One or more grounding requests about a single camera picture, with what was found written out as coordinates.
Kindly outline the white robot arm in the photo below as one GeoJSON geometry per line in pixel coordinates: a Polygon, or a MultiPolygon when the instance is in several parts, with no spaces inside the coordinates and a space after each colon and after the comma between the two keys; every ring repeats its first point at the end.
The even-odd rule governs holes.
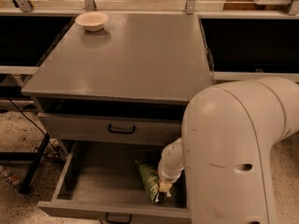
{"type": "Polygon", "coordinates": [[[284,77],[222,83],[185,110],[160,178],[186,179],[192,224],[278,224],[271,147],[299,130],[299,85],[284,77]]]}

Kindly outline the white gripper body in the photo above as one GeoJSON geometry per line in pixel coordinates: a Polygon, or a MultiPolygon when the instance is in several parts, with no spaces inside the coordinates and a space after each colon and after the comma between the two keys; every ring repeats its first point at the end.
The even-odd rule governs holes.
{"type": "Polygon", "coordinates": [[[160,179],[165,183],[173,184],[177,182],[183,170],[183,166],[170,168],[164,162],[161,161],[158,164],[158,175],[160,179]]]}

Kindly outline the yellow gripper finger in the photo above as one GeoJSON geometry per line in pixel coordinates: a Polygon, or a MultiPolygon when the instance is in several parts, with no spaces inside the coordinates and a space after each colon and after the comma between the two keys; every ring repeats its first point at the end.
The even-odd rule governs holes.
{"type": "Polygon", "coordinates": [[[171,193],[170,193],[170,189],[172,188],[172,184],[171,183],[167,183],[163,180],[160,180],[159,181],[159,191],[161,193],[164,193],[167,197],[170,197],[171,196],[171,193]]]}

